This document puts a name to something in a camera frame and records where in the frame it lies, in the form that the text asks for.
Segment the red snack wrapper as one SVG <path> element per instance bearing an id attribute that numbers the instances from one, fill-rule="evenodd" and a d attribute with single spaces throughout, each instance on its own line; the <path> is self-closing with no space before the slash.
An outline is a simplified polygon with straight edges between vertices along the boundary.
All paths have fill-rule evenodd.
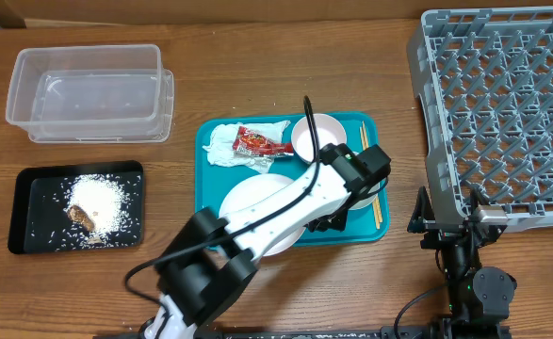
<path id="1" fill-rule="evenodd" d="M 291 143 L 275 142 L 244 126 L 238 128 L 232 150 L 240 155 L 270 158 L 292 156 L 294 153 Z"/>

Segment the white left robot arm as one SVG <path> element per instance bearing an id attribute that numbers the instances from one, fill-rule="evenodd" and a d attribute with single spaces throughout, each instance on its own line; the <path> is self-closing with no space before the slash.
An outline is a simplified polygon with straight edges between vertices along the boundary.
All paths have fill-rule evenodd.
<path id="1" fill-rule="evenodd" d="M 373 195 L 390 163 L 377 145 L 354 153 L 328 144 L 302 176 L 260 202 L 222 218 L 209 208 L 195 213 L 152 262 L 160 308 L 141 337 L 193 337 L 237 301 L 269 250 L 304 228 L 329 229 L 330 219 Z"/>

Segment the white napkin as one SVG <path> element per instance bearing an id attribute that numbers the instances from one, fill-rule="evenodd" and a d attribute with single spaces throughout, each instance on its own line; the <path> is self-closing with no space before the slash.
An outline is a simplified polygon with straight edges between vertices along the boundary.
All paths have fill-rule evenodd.
<path id="1" fill-rule="evenodd" d="M 268 173 L 273 164 L 273 158 L 251 157 L 233 152 L 232 145 L 235 141 L 238 128 L 244 126 L 275 142 L 281 142 L 284 130 L 289 124 L 290 121 L 220 124 L 213 129 L 209 144 L 203 146 L 203 149 L 207 151 L 207 160 L 210 165 L 221 167 L 246 166 L 261 174 L 265 174 Z"/>

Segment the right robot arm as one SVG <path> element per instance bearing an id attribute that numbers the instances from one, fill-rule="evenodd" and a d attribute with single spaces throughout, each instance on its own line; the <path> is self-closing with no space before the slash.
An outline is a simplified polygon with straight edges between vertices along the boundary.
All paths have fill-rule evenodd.
<path id="1" fill-rule="evenodd" d="M 415 209 L 407 231 L 422 234 L 420 247 L 435 251 L 435 262 L 443 273 L 442 285 L 433 287 L 408 302 L 394 322 L 400 338 L 399 322 L 411 306 L 439 291 L 447 291 L 449 313 L 438 315 L 416 332 L 418 338 L 510 338 L 510 329 L 501 322 L 510 316 L 510 304 L 517 288 L 516 279 L 506 271 L 484 266 L 479 249 L 494 244 L 507 228 L 502 207 L 492 205 L 476 189 L 470 192 L 470 213 L 459 223 L 435 220 L 427 189 L 418 189 Z"/>

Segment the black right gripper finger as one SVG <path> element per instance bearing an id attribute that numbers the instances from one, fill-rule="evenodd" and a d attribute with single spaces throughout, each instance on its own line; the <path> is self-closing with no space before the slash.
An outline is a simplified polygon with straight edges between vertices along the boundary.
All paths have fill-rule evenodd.
<path id="1" fill-rule="evenodd" d="M 435 221 L 431 200 L 424 186 L 418 189 L 415 209 L 408 223 L 407 232 L 413 234 L 425 233 Z"/>
<path id="2" fill-rule="evenodd" d="M 489 210 L 490 203 L 477 188 L 472 187 L 469 194 L 469 215 L 471 221 L 483 221 Z"/>

